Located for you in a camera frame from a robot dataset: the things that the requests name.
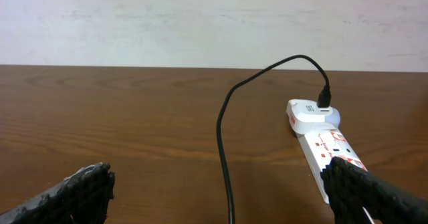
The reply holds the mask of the white USB charger plug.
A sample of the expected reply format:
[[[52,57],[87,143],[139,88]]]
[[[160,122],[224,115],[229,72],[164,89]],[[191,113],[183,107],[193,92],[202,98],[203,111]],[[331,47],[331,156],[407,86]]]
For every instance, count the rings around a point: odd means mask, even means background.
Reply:
[[[286,108],[290,126],[296,134],[333,130],[340,125],[340,113],[333,107],[319,108],[312,100],[293,99]]]

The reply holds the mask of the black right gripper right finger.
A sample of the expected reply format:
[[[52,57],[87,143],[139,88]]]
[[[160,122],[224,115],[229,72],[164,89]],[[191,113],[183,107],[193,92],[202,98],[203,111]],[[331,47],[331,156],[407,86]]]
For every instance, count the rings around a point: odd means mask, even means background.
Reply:
[[[427,224],[427,201],[334,157],[320,173],[336,223]]]

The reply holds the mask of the white power strip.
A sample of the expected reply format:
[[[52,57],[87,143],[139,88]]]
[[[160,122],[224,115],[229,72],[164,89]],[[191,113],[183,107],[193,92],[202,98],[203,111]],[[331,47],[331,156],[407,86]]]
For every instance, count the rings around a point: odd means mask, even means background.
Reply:
[[[296,136],[325,203],[329,204],[329,200],[320,173],[333,157],[343,158],[366,171],[366,167],[339,129],[315,129]]]

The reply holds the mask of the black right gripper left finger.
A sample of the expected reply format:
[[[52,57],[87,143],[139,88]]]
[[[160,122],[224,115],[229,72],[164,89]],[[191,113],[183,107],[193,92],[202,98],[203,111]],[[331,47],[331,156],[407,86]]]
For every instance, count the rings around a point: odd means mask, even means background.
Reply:
[[[79,169],[62,182],[1,214],[1,224],[103,224],[114,198],[108,163]]]

